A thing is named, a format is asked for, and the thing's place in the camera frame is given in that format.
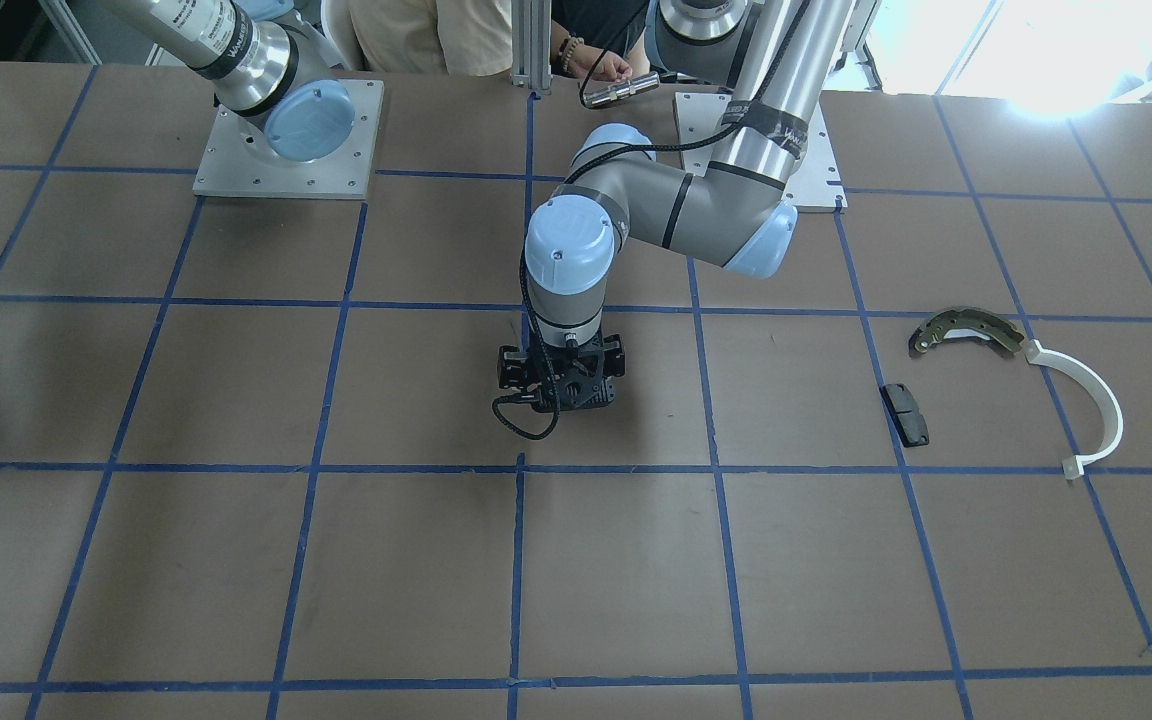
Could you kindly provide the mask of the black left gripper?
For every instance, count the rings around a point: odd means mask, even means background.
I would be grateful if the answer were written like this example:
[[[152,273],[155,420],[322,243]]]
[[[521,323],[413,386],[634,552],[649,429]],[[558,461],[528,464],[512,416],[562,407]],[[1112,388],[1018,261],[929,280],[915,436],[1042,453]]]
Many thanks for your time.
[[[626,347],[617,334],[594,334],[575,348],[530,338],[526,350],[507,344],[498,355],[498,386],[515,391],[500,400],[531,406],[536,414],[611,406],[616,397],[613,379],[623,374]]]

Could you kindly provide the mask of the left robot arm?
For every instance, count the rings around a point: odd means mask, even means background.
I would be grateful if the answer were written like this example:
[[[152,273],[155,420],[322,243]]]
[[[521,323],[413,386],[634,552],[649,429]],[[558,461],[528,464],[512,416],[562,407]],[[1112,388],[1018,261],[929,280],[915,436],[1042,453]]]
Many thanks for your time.
[[[535,209],[518,282],[526,348],[499,354],[499,404],[538,414],[609,406],[626,373],[602,332],[605,287],[626,241],[641,240],[758,279],[780,268],[797,222],[786,195],[809,120],[835,65],[850,1],[660,1],[657,46],[672,70],[732,92],[703,170],[657,160],[631,126],[594,128],[570,173]]]

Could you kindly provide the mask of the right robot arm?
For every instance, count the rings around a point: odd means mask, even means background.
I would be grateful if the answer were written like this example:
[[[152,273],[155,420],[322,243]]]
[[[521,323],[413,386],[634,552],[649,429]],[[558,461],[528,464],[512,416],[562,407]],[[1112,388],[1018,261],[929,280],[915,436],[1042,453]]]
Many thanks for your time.
[[[280,158],[314,161],[353,132],[343,59],[291,1],[105,1],[105,8],[212,83]]]

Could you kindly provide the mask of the person's hand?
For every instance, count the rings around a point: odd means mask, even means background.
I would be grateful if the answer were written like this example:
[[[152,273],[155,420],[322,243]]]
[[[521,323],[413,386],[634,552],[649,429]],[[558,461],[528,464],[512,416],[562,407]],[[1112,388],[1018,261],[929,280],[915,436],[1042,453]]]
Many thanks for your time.
[[[600,82],[621,82],[634,76],[634,68],[626,59],[611,50],[599,50],[584,44],[567,50],[559,61],[563,76]]]

